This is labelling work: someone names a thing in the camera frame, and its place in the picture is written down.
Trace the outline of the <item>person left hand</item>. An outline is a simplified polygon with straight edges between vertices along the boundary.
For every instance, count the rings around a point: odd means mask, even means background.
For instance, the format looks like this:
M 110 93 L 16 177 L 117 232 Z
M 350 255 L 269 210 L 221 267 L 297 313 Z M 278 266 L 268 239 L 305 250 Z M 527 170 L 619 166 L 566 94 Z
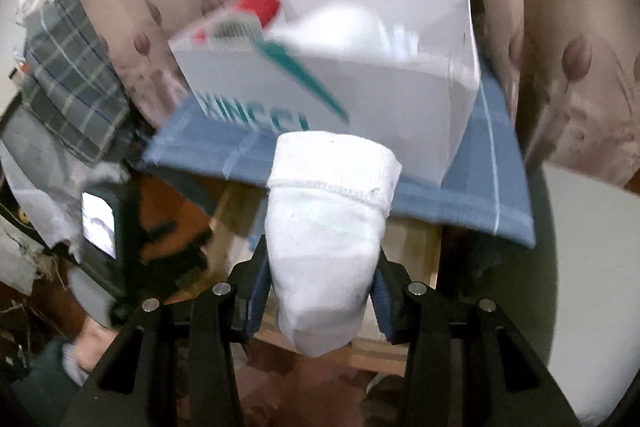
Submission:
M 86 317 L 79 335 L 62 349 L 62 366 L 65 374 L 82 387 L 117 336 L 117 331 L 107 329 L 91 317 Z

